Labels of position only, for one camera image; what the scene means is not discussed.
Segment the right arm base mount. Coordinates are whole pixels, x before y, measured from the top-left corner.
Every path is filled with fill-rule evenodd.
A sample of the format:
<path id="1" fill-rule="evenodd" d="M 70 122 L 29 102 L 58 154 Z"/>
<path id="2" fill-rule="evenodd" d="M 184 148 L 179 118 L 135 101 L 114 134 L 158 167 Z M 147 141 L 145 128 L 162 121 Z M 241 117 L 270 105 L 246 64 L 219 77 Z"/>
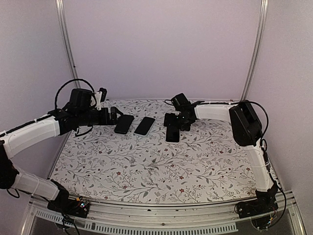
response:
<path id="1" fill-rule="evenodd" d="M 261 215 L 268 212 L 274 212 L 278 209 L 276 201 L 266 204 L 264 201 L 254 199 L 251 201 L 240 201 L 234 206 L 234 212 L 239 218 L 247 218 Z"/>

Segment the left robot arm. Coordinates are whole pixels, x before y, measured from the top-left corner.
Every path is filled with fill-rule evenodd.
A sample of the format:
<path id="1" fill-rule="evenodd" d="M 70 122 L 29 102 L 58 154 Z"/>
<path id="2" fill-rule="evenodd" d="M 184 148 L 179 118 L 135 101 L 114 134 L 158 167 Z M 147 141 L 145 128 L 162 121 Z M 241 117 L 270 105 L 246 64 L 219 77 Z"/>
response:
<path id="1" fill-rule="evenodd" d="M 116 107 L 103 108 L 106 89 L 99 91 L 73 89 L 69 102 L 54 107 L 46 115 L 0 134 L 0 188 L 15 189 L 41 196 L 61 212 L 69 212 L 73 203 L 69 192 L 59 183 L 40 178 L 15 167 L 12 159 L 20 152 L 47 139 L 78 131 L 81 126 L 116 125 L 122 112 Z"/>

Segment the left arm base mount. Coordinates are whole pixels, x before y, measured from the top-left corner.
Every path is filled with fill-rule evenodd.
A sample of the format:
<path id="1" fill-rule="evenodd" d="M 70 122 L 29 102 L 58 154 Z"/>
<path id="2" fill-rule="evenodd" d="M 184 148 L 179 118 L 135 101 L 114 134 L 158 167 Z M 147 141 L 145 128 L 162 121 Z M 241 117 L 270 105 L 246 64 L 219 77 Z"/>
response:
<path id="1" fill-rule="evenodd" d="M 90 209 L 90 202 L 88 200 L 83 200 L 82 197 L 71 199 L 65 196 L 49 201 L 47 208 L 51 211 L 56 211 L 66 215 L 87 218 Z"/>

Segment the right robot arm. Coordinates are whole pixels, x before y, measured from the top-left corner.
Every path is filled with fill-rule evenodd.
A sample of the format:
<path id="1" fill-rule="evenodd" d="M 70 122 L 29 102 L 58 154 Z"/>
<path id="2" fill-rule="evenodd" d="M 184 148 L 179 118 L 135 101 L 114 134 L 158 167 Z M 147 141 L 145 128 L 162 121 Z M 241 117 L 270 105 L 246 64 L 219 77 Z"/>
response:
<path id="1" fill-rule="evenodd" d="M 205 102 L 191 103 L 183 93 L 171 100 L 175 113 L 166 113 L 164 126 L 167 142 L 179 142 L 181 131 L 190 131 L 191 125 L 200 119 L 227 121 L 231 124 L 235 142 L 245 151 L 256 180 L 256 197 L 253 209 L 264 213 L 275 201 L 278 186 L 270 174 L 270 165 L 264 143 L 266 129 L 253 109 L 254 102 Z"/>

